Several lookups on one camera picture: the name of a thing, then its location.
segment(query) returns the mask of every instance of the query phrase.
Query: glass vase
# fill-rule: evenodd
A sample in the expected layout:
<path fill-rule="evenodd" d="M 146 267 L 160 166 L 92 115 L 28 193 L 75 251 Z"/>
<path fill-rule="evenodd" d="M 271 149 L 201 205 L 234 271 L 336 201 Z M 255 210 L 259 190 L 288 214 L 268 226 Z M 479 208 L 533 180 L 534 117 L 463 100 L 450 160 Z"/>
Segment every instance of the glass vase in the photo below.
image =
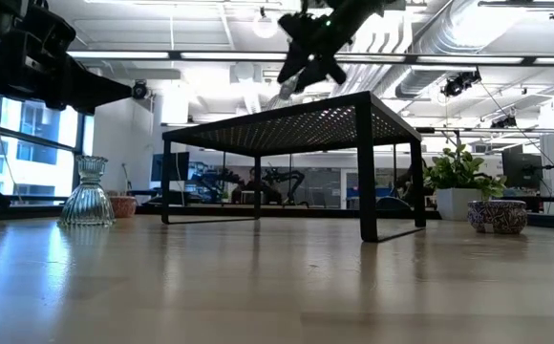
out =
<path fill-rule="evenodd" d="M 111 226 L 114 210 L 109 197 L 101 187 L 107 159 L 78 156 L 75 158 L 80 185 L 65 203 L 58 224 L 61 226 Z"/>

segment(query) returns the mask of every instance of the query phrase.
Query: black metal table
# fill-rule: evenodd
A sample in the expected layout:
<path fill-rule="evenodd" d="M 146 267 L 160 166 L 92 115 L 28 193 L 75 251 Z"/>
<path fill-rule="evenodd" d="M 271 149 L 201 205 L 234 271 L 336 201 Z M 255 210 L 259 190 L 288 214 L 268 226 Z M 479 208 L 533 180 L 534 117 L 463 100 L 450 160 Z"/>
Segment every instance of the black metal table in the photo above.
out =
<path fill-rule="evenodd" d="M 183 143 L 253 157 L 254 218 L 261 215 L 261 158 L 284 154 L 357 148 L 360 233 L 377 242 L 373 147 L 409 143 L 413 184 L 423 185 L 421 135 L 370 92 L 334 97 L 255 115 L 231 118 L 162 134 L 162 221 L 169 222 L 171 143 Z M 416 187 L 415 226 L 425 227 L 422 187 Z"/>

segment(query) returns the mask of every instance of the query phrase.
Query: green plant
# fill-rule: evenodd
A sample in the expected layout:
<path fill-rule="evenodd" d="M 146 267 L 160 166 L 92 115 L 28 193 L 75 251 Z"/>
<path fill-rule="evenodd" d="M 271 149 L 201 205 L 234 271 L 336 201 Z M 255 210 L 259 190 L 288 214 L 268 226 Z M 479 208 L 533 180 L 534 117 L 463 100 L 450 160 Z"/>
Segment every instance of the green plant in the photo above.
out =
<path fill-rule="evenodd" d="M 445 148 L 441 157 L 433 157 L 435 166 L 424 168 L 426 185 L 439 189 L 474 188 L 482 192 L 483 199 L 501 196 L 506 177 L 496 179 L 479 173 L 484 159 L 473 158 L 470 152 L 464 151 L 465 147 L 462 144 L 456 151 Z"/>

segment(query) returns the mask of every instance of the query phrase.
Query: patterned bowl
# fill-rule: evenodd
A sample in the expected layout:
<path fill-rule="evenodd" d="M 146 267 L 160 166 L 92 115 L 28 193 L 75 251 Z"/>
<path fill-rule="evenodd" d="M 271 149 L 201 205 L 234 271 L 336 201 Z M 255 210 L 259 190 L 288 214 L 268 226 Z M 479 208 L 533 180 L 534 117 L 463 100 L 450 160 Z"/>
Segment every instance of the patterned bowl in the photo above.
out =
<path fill-rule="evenodd" d="M 110 196 L 109 200 L 112 202 L 114 215 L 116 215 L 117 219 L 129 218 L 135 215 L 135 210 L 137 209 L 135 197 Z"/>
<path fill-rule="evenodd" d="M 525 202 L 470 202 L 468 222 L 478 233 L 519 234 L 527 225 Z"/>

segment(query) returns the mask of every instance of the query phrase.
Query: white planter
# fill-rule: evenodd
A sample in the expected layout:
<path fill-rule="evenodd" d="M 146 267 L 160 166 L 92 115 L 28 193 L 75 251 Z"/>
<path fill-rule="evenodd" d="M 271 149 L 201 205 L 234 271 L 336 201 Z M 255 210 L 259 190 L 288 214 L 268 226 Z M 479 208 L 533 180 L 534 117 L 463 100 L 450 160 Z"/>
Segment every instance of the white planter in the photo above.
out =
<path fill-rule="evenodd" d="M 482 193 L 477 189 L 439 189 L 437 190 L 438 212 L 442 220 L 467 221 L 468 203 L 481 201 Z"/>

